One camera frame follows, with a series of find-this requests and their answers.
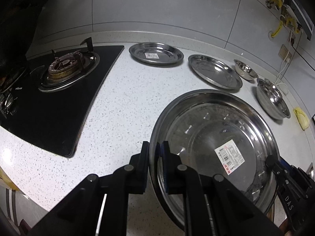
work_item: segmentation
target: round metal tray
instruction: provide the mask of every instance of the round metal tray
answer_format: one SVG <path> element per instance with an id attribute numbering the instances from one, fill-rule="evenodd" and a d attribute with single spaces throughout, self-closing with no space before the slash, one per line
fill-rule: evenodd
<path id="1" fill-rule="evenodd" d="M 239 75 L 223 62 L 204 55 L 191 55 L 188 63 L 207 82 L 223 89 L 238 90 L 243 86 Z"/>
<path id="2" fill-rule="evenodd" d="M 214 149 L 233 140 L 245 162 L 227 174 Z M 219 90 L 195 90 L 172 101 L 158 118 L 150 140 L 149 169 L 161 205 L 171 219 L 184 228 L 181 195 L 164 189 L 157 143 L 168 141 L 182 163 L 207 176 L 222 174 L 263 213 L 270 209 L 276 193 L 275 176 L 265 170 L 265 159 L 279 158 L 276 140 L 263 118 L 247 103 Z"/>
<path id="3" fill-rule="evenodd" d="M 170 65 L 184 58 L 179 49 L 156 42 L 137 43 L 129 48 L 129 52 L 134 58 L 152 65 Z"/>

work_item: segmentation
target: gas stove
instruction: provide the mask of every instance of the gas stove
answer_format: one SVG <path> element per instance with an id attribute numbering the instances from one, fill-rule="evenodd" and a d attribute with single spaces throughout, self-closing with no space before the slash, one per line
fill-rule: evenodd
<path id="1" fill-rule="evenodd" d="M 86 116 L 121 45 L 71 49 L 28 61 L 19 78 L 0 94 L 0 125 L 49 152 L 73 156 Z"/>

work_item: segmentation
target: small metal bowl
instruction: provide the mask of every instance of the small metal bowl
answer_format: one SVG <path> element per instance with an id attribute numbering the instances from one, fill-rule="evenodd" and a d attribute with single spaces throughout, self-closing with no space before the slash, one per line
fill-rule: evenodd
<path id="1" fill-rule="evenodd" d="M 257 79 L 257 98 L 261 107 L 276 120 L 290 118 L 288 106 L 282 98 L 280 91 L 270 81 Z"/>
<path id="2" fill-rule="evenodd" d="M 235 71 L 239 74 L 240 77 L 244 78 L 247 81 L 258 78 L 258 74 L 256 74 L 256 72 L 248 65 L 237 59 L 234 59 L 234 62 Z"/>

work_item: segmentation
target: metal screw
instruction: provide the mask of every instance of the metal screw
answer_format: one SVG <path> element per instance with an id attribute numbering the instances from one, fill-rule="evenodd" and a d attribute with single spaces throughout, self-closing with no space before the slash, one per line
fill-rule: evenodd
<path id="1" fill-rule="evenodd" d="M 184 164 L 179 164 L 179 165 L 177 166 L 177 169 L 180 170 L 180 171 L 185 171 L 185 170 L 187 169 L 187 166 L 184 165 Z"/>
<path id="2" fill-rule="evenodd" d="M 222 182 L 222 181 L 224 180 L 224 177 L 223 177 L 222 175 L 220 175 L 220 174 L 216 174 L 216 175 L 214 176 L 214 179 L 215 179 L 216 181 L 218 181 L 218 182 Z"/>
<path id="3" fill-rule="evenodd" d="M 134 169 L 134 167 L 133 167 L 133 165 L 128 164 L 128 165 L 126 165 L 125 167 L 123 167 L 123 169 L 124 169 L 125 171 L 132 171 L 132 170 Z"/>
<path id="4" fill-rule="evenodd" d="M 95 174 L 89 174 L 87 177 L 86 177 L 87 180 L 89 180 L 90 182 L 93 182 L 94 180 L 97 179 L 97 175 Z"/>

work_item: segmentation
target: stainless steel bowl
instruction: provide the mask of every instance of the stainless steel bowl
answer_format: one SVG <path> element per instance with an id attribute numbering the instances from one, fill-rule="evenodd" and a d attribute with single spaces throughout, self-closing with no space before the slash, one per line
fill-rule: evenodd
<path id="1" fill-rule="evenodd" d="M 263 118 L 238 97 L 219 90 L 195 90 L 172 101 L 159 116 L 150 140 L 149 168 L 152 185 L 170 218 L 184 228 L 181 195 L 168 195 L 157 143 L 167 140 L 172 153 L 198 173 L 222 174 L 262 212 L 270 209 L 277 188 L 265 159 L 279 157 L 276 140 Z M 233 140 L 244 163 L 227 174 L 215 149 Z"/>
<path id="2" fill-rule="evenodd" d="M 282 98 L 280 91 L 270 81 L 257 79 L 257 98 L 261 107 L 276 120 L 290 118 L 288 106 Z"/>
<path id="3" fill-rule="evenodd" d="M 239 74 L 240 77 L 244 78 L 247 81 L 258 78 L 258 74 L 251 69 L 244 62 L 234 59 L 235 62 L 235 71 Z"/>

